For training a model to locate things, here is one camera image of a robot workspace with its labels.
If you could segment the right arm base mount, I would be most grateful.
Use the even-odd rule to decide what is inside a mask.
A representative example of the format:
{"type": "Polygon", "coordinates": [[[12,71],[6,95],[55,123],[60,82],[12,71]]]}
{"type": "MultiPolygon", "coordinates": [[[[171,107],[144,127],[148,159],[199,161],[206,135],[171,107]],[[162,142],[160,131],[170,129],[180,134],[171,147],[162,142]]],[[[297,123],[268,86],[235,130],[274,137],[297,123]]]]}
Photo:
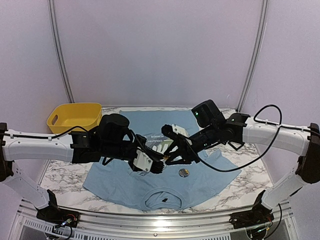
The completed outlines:
{"type": "Polygon", "coordinates": [[[246,210],[232,213],[229,223],[234,229],[240,229],[270,223],[273,220],[274,215],[271,212],[246,210]]]}

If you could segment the black brooch box lid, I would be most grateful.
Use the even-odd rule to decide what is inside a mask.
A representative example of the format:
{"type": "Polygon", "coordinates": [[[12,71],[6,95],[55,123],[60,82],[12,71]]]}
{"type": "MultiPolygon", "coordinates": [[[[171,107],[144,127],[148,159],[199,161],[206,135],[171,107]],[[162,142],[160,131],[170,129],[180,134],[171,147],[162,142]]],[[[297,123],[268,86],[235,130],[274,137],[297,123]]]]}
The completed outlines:
{"type": "Polygon", "coordinates": [[[238,143],[238,142],[229,141],[228,145],[231,146],[231,148],[234,149],[235,151],[238,151],[245,145],[245,143],[244,142],[238,143]]]}

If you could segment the round white brooch badge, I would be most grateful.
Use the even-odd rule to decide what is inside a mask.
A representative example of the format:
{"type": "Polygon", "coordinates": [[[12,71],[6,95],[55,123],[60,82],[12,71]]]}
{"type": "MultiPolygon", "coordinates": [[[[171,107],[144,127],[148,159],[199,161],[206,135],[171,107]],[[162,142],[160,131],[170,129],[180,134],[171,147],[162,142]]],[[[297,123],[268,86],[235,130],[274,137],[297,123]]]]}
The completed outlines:
{"type": "Polygon", "coordinates": [[[190,172],[186,168],[182,168],[178,171],[180,177],[186,178],[190,175],[190,172]]]}

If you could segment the light blue printed t-shirt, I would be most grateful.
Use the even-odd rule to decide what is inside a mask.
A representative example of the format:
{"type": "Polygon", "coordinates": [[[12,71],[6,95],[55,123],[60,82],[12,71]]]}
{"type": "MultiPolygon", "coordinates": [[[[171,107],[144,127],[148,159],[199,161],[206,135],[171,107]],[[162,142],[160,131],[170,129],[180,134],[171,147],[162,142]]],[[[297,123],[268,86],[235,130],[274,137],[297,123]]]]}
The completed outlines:
{"type": "MultiPolygon", "coordinates": [[[[146,145],[163,153],[171,140],[163,136],[161,127],[176,124],[192,135],[199,131],[190,110],[120,111],[129,119],[130,129],[147,139],[146,145]]],[[[125,161],[114,159],[106,166],[92,164],[83,187],[99,198],[141,211],[160,208],[182,210],[199,205],[224,190],[240,173],[235,165],[217,149],[210,155],[203,150],[199,157],[221,172],[203,163],[171,165],[160,174],[134,172],[125,161]],[[189,171],[188,177],[179,176],[180,169],[189,171]]]]}

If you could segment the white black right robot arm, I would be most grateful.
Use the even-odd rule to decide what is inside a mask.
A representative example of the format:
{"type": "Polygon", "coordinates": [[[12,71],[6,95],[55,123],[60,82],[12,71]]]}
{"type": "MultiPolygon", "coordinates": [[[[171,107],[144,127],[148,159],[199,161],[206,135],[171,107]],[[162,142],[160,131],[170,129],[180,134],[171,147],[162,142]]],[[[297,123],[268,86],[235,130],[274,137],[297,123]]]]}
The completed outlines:
{"type": "Polygon", "coordinates": [[[252,208],[231,214],[234,228],[248,227],[272,221],[272,210],[283,200],[293,196],[302,187],[320,181],[320,129],[316,123],[309,126],[283,124],[257,119],[243,113],[225,118],[216,104],[206,100],[191,110],[201,130],[187,136],[184,128],[164,125],[161,132],[172,145],[165,151],[166,165],[199,163],[198,153],[219,144],[261,144],[286,150],[299,156],[298,165],[283,176],[273,187],[263,190],[252,208]]]}

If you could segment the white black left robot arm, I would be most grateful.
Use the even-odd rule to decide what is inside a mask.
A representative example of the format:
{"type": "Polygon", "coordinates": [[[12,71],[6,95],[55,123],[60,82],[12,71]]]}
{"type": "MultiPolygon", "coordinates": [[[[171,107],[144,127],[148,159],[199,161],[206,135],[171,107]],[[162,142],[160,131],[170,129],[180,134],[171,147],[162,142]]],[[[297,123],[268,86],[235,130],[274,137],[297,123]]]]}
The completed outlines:
{"type": "Polygon", "coordinates": [[[77,211],[59,208],[55,194],[25,175],[16,160],[57,160],[72,164],[106,164],[113,159],[127,161],[134,172],[163,172],[163,155],[146,146],[146,139],[134,134],[123,115],[104,115],[98,126],[86,130],[74,126],[60,134],[26,133],[0,124],[0,181],[30,201],[36,217],[50,223],[75,227],[77,211]]]}

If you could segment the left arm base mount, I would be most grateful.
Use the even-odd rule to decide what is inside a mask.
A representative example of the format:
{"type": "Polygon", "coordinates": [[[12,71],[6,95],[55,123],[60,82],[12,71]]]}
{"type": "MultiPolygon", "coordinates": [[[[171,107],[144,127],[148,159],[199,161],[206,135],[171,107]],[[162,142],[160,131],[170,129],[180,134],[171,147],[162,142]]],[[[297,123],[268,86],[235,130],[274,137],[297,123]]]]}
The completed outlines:
{"type": "Polygon", "coordinates": [[[36,217],[40,220],[50,222],[56,225],[61,225],[63,222],[71,219],[71,223],[68,223],[72,228],[76,228],[79,222],[80,213],[78,211],[72,211],[68,209],[38,209],[36,217]]]}

